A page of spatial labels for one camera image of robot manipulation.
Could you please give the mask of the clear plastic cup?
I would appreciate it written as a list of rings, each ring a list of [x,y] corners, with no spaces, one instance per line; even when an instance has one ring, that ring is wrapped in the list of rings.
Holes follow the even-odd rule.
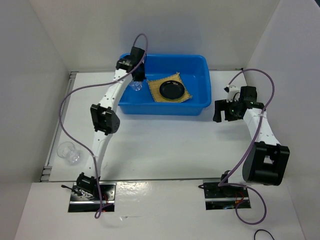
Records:
[[[80,162],[81,154],[73,142],[62,142],[56,151],[59,158],[66,160],[69,164],[74,165]]]
[[[134,91],[140,91],[143,87],[143,82],[142,81],[131,81],[129,83],[129,86],[134,90]]]

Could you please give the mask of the woven bamboo placemat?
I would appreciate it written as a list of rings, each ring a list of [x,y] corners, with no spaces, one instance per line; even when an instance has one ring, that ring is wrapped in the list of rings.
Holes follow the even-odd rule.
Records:
[[[185,93],[184,93],[183,97],[188,98],[188,100],[192,98],[192,95],[188,92],[188,90],[186,89],[186,87],[185,87],[185,85],[184,85],[184,83],[183,83],[183,81],[182,81],[182,79],[180,77],[180,73],[176,72],[175,74],[167,76],[167,77],[164,77],[164,78],[160,78],[160,79],[156,79],[156,80],[148,80],[147,81],[150,93],[151,93],[152,98],[153,98],[153,100],[155,102],[159,103],[159,100],[161,98],[163,98],[160,95],[160,92],[159,92],[160,85],[163,82],[169,81],[169,80],[174,80],[174,81],[178,81],[178,82],[182,83],[184,88],[185,88]]]

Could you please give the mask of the black round bowl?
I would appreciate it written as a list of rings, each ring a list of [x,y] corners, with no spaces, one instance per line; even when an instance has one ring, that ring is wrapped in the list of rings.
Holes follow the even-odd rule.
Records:
[[[185,94],[185,87],[181,82],[176,80],[167,80],[159,87],[160,95],[170,101],[175,101],[182,98]]]

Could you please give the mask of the green round plate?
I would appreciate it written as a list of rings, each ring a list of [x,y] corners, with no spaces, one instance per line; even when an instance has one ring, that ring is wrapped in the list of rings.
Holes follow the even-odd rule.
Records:
[[[182,102],[184,102],[186,100],[188,100],[188,97],[187,98],[180,97],[180,98],[177,98],[177,99],[168,99],[168,98],[161,97],[159,102],[160,103],[182,103]]]

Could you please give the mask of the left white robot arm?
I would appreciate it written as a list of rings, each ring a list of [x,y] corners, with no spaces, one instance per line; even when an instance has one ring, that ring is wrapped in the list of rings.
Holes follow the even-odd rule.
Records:
[[[76,186],[88,200],[99,196],[102,162],[108,143],[120,127],[117,107],[127,86],[132,81],[143,82],[146,79],[144,59],[146,51],[133,46],[130,54],[120,58],[116,63],[113,83],[97,104],[92,104],[90,114],[94,128],[91,147],[92,164],[87,163],[84,171],[76,180]]]

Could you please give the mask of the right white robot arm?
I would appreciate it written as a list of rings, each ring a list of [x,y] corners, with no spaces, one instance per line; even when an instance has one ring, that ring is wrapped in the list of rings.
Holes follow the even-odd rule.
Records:
[[[213,121],[228,122],[244,120],[251,143],[241,158],[242,178],[246,183],[265,186],[279,186],[283,180],[290,156],[288,146],[281,145],[275,137],[267,118],[266,106],[257,101],[257,91],[253,86],[227,85],[227,98],[214,102]]]

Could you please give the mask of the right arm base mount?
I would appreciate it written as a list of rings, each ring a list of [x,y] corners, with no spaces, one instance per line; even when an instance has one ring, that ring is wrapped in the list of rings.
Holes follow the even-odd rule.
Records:
[[[250,209],[249,193],[246,188],[238,186],[218,186],[216,179],[204,180],[198,188],[203,190],[205,208],[209,210]]]

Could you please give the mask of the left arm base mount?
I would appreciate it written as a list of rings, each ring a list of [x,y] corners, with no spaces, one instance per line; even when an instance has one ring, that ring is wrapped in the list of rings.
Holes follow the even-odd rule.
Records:
[[[116,186],[115,182],[100,182],[103,213],[115,211]],[[64,184],[61,187],[70,190],[69,213],[96,212],[99,209],[100,198],[98,193],[94,195],[86,193],[79,189],[75,183],[72,187]]]

